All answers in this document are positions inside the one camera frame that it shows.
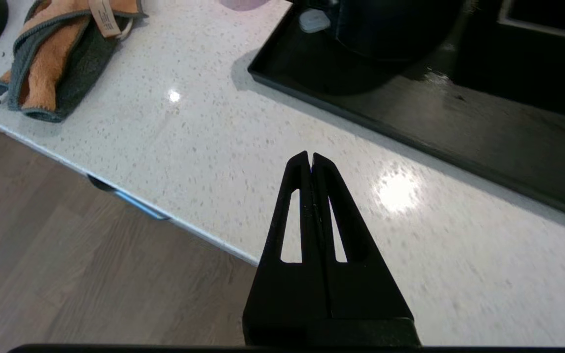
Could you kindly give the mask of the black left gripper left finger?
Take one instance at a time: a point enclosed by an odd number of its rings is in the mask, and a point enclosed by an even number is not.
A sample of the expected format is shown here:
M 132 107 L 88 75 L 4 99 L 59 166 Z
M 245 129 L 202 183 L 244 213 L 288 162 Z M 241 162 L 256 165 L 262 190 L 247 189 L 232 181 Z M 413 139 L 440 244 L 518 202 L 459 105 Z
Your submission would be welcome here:
M 300 217 L 301 263 L 281 259 L 289 212 Z M 328 318 L 311 166 L 303 151 L 287 162 L 273 218 L 243 312 L 250 346 L 308 346 L 309 332 Z

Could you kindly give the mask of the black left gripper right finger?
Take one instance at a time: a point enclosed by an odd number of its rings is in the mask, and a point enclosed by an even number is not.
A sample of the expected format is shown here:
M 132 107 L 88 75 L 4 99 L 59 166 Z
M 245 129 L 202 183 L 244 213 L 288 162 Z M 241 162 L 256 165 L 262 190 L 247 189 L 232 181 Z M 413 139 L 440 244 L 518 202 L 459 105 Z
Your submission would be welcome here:
M 336 165 L 312 157 L 327 289 L 327 333 L 341 346 L 421 346 L 414 316 Z

